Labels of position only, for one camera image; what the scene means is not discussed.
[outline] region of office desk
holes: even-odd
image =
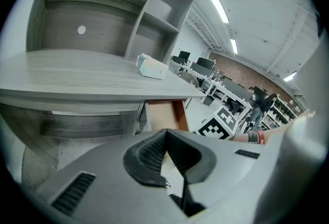
[[[42,50],[0,63],[0,113],[39,154],[42,145],[56,149],[52,138],[134,135],[145,101],[204,96],[169,71],[144,77],[135,62],[105,53]]]
[[[252,109],[252,107],[250,106],[250,104],[249,104],[248,102],[244,101],[243,99],[240,99],[240,98],[239,98],[238,96],[236,96],[234,93],[232,93],[231,91],[229,91],[228,89],[226,89],[225,87],[223,87],[219,82],[216,82],[216,81],[210,80],[208,77],[203,76],[203,75],[201,75],[200,73],[197,73],[196,71],[190,69],[190,68],[187,67],[187,66],[182,66],[182,65],[180,65],[180,64],[178,64],[178,63],[176,63],[176,62],[170,61],[170,69],[171,69],[172,71],[176,71],[178,68],[183,68],[183,69],[187,70],[189,73],[193,74],[194,76],[196,76],[196,77],[198,77],[198,78],[200,78],[200,79],[204,79],[204,80],[206,80],[207,82],[209,82],[209,83],[210,83],[210,86],[209,86],[209,88],[208,88],[208,90],[207,90],[207,92],[206,92],[206,96],[207,96],[207,95],[211,95],[211,96],[212,96],[212,95],[214,95],[214,93],[216,92],[216,90],[219,90],[219,91],[221,91],[221,92],[224,94],[224,96],[222,97],[222,100],[221,100],[221,101],[223,101],[223,99],[224,99],[225,96],[228,96],[229,98],[231,98],[231,99],[233,99],[233,100],[235,100],[235,101],[238,101],[238,102],[240,102],[242,105],[244,105],[244,106],[245,106],[245,109],[244,109],[244,110],[241,112],[241,114],[238,116],[238,118],[237,118],[237,121],[238,121],[238,122],[241,121],[241,120],[245,117],[245,115],[246,115],[246,114]],[[210,91],[211,91],[211,89],[212,89],[213,87],[215,87],[215,89],[214,89],[214,91],[210,94]]]

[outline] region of round hole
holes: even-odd
[[[85,26],[80,26],[78,28],[78,34],[82,35],[85,32],[86,32],[86,27]]]

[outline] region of fluorescent light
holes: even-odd
[[[293,74],[289,75],[288,77],[284,78],[283,80],[285,82],[288,82],[288,81],[292,80],[296,74],[297,74],[297,72],[295,71]]]
[[[233,51],[235,54],[237,54],[237,47],[236,47],[236,41],[231,39],[231,43],[232,43],[232,47],[233,47]]]
[[[221,16],[221,19],[224,23],[229,23],[228,22],[228,18],[226,16],[225,10],[220,2],[220,0],[211,0],[215,6],[215,8],[217,9],[218,13]]]

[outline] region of tissue box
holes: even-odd
[[[154,58],[141,54],[137,57],[136,66],[143,76],[161,79],[166,77],[168,66]]]

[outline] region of ceiling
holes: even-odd
[[[220,0],[229,19],[224,24],[210,0],[195,0],[187,23],[209,49],[234,58],[298,94],[294,81],[319,39],[311,0]],[[233,53],[230,39],[237,43]]]

